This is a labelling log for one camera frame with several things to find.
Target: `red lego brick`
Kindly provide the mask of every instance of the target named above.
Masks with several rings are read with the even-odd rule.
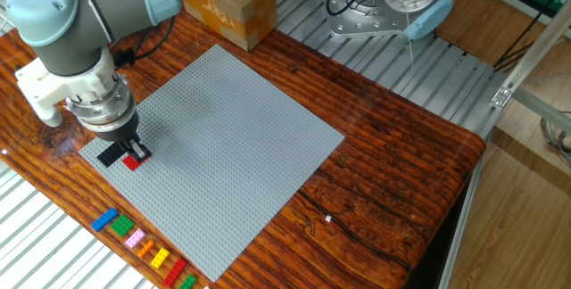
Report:
[[[125,159],[123,159],[123,164],[125,164],[126,167],[128,167],[128,169],[130,169],[131,171],[134,171],[136,168],[138,168],[141,164],[145,163],[145,161],[149,160],[151,156],[147,156],[146,159],[144,159],[143,161],[141,161],[140,163],[135,161],[135,159],[133,159],[133,157],[131,155],[128,155]]]
[[[172,285],[175,284],[175,281],[177,281],[178,276],[180,276],[182,269],[185,267],[186,261],[178,258],[177,262],[175,262],[175,265],[172,266],[172,269],[169,271],[167,277],[165,277],[164,281],[162,281],[162,284],[166,285],[168,288],[171,288]]]

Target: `yellow lego brick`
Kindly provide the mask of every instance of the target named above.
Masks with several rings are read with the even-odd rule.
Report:
[[[155,268],[159,268],[162,264],[162,262],[167,259],[167,257],[169,256],[169,253],[165,248],[161,248],[159,250],[159,253],[157,253],[157,255],[154,256],[153,261],[151,261],[151,266],[155,267]]]

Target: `wooden table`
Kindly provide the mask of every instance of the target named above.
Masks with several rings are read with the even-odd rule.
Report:
[[[152,32],[143,50],[161,36]],[[197,276],[200,289],[404,286],[484,141],[278,31],[247,53],[183,12],[162,48],[123,72],[140,102],[215,44],[345,139],[216,284],[192,264],[183,276]],[[131,217],[157,244],[143,259],[144,243],[123,244],[135,228],[123,238],[109,227],[96,236],[160,285],[183,255],[78,154],[94,134],[66,111],[59,128],[36,117],[13,75],[33,58],[17,33],[0,38],[0,159],[87,229],[110,207]],[[150,261],[162,246],[172,254],[157,270]]]

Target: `robotic arm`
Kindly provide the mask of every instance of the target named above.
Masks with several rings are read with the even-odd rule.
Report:
[[[6,0],[6,8],[38,57],[16,72],[37,116],[59,126],[55,105],[65,100],[85,128],[146,158],[135,99],[107,44],[176,15],[181,0]]]

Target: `wooden floor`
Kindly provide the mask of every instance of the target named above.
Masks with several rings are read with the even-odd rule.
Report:
[[[438,35],[494,64],[532,18],[501,0],[454,0]],[[534,26],[519,47],[543,31]],[[571,42],[548,53],[524,87],[571,111]],[[511,102],[492,135],[451,280],[456,288],[571,288],[571,168],[540,117]]]

